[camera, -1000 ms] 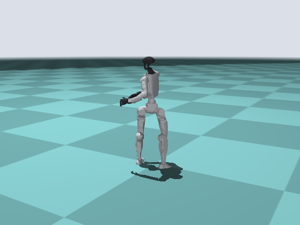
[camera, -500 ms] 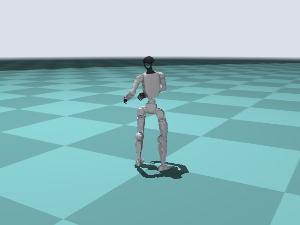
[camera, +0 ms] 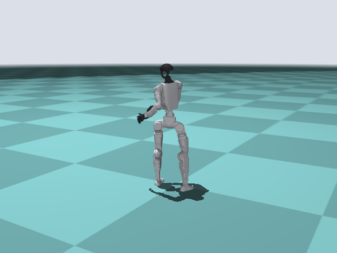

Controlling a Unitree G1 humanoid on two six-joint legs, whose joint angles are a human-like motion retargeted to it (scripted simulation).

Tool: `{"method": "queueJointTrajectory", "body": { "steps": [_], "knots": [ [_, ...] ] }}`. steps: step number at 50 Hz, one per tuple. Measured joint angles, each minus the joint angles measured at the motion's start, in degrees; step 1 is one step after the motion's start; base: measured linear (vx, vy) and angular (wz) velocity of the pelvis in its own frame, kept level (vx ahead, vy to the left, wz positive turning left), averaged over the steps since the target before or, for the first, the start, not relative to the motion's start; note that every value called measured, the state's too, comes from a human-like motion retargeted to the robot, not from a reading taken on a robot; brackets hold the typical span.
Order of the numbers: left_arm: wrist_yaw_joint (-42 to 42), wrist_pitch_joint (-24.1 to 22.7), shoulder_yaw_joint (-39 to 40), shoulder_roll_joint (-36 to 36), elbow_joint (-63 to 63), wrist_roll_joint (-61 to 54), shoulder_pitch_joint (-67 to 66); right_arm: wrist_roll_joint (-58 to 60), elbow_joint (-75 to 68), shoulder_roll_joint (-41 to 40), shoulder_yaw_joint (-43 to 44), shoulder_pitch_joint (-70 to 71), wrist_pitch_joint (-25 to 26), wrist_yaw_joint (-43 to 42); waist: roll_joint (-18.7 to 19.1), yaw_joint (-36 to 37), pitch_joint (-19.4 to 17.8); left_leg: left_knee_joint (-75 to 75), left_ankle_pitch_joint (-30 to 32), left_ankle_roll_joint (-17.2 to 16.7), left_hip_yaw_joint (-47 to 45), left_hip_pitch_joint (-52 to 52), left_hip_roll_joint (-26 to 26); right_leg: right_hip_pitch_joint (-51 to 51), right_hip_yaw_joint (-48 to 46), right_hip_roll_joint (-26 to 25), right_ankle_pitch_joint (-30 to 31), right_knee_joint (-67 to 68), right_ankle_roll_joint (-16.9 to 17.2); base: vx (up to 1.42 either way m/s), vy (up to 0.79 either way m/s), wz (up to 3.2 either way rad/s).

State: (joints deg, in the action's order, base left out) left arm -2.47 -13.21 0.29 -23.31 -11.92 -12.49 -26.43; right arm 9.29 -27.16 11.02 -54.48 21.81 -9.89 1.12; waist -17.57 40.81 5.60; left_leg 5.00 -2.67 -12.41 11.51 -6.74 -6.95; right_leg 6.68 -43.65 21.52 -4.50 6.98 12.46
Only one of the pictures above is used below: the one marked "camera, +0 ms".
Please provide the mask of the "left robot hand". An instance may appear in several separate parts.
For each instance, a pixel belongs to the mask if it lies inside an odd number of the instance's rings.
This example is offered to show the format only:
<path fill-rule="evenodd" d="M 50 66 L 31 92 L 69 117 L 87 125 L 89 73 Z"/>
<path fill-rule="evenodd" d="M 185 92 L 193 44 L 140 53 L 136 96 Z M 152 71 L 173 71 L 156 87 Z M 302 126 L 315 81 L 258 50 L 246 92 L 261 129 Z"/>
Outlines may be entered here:
<path fill-rule="evenodd" d="M 144 117 L 144 114 L 140 114 L 139 113 L 139 116 L 137 116 L 137 120 L 138 120 L 138 123 L 140 124 L 140 122 L 142 122 L 144 119 L 148 119 L 149 117 L 145 118 Z"/>

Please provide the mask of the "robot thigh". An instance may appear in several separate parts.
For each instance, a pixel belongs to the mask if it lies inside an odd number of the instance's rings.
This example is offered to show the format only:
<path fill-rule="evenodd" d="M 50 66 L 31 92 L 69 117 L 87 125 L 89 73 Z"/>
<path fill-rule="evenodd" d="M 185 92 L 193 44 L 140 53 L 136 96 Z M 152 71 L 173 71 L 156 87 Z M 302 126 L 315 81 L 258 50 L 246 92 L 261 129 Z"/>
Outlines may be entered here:
<path fill-rule="evenodd" d="M 181 122 L 177 122 L 175 121 L 175 130 L 178 136 L 178 141 L 179 141 L 179 145 L 181 148 L 181 152 L 177 155 L 177 158 L 182 161 L 182 153 L 186 153 L 188 156 L 188 152 L 189 152 L 189 141 L 188 141 L 188 137 L 186 136 L 186 131 L 185 131 L 185 127 Z"/>
<path fill-rule="evenodd" d="M 162 157 L 163 120 L 154 122 L 155 158 Z"/>

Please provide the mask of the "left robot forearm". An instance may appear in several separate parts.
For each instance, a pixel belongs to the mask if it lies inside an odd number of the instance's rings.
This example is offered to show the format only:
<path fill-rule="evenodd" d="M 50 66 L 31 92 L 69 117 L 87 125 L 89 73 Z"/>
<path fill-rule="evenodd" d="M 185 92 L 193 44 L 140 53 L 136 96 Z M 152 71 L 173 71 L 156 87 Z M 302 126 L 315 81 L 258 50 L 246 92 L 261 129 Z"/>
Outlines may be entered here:
<path fill-rule="evenodd" d="M 157 113 L 157 107 L 158 104 L 155 103 L 154 106 L 151 108 L 151 110 L 149 110 L 147 113 L 144 114 L 144 117 L 145 118 L 152 117 L 155 113 Z"/>

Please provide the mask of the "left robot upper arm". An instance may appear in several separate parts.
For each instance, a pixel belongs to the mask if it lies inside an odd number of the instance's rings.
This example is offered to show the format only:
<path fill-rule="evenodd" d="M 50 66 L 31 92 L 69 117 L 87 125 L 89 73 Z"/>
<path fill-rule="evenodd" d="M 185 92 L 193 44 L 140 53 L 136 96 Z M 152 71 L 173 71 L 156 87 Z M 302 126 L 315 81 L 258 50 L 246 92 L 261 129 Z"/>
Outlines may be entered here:
<path fill-rule="evenodd" d="M 163 108 L 162 106 L 162 96 L 161 96 L 161 92 L 163 91 L 162 85 L 158 85 L 156 86 L 154 89 L 154 94 L 155 94 L 155 100 L 156 103 L 158 104 L 157 110 L 161 110 Z"/>

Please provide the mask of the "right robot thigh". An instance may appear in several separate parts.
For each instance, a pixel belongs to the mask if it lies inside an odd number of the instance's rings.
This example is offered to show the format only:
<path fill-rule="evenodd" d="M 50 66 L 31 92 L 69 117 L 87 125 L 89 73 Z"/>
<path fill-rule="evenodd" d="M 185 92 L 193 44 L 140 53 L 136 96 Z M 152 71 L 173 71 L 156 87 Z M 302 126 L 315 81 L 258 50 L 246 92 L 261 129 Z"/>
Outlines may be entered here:
<path fill-rule="evenodd" d="M 188 152 L 189 152 L 189 141 L 188 141 L 188 137 L 186 136 L 186 131 L 185 131 L 185 127 L 181 122 L 177 122 L 175 121 L 175 130 L 178 136 L 178 141 L 179 141 L 179 145 L 181 148 L 181 152 L 177 155 L 177 158 L 182 161 L 182 153 L 186 153 L 188 156 Z"/>

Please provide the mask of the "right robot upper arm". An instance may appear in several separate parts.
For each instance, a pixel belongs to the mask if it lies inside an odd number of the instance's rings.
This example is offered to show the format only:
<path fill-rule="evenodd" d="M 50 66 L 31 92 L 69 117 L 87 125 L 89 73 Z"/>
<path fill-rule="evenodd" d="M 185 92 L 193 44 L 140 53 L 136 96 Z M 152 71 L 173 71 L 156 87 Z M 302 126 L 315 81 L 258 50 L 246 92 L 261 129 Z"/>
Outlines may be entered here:
<path fill-rule="evenodd" d="M 180 100 L 180 98 L 181 98 L 181 88 L 182 88 L 183 84 L 180 81 L 177 81 L 177 82 L 179 84 L 179 100 Z"/>

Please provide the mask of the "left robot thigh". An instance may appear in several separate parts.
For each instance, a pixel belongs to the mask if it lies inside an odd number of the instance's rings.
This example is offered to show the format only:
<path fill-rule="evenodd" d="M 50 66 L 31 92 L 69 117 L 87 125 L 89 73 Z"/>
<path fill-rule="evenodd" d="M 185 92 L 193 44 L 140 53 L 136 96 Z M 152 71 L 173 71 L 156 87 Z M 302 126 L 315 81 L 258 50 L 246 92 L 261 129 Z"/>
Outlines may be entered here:
<path fill-rule="evenodd" d="M 163 120 L 154 122 L 155 158 L 162 157 Z"/>

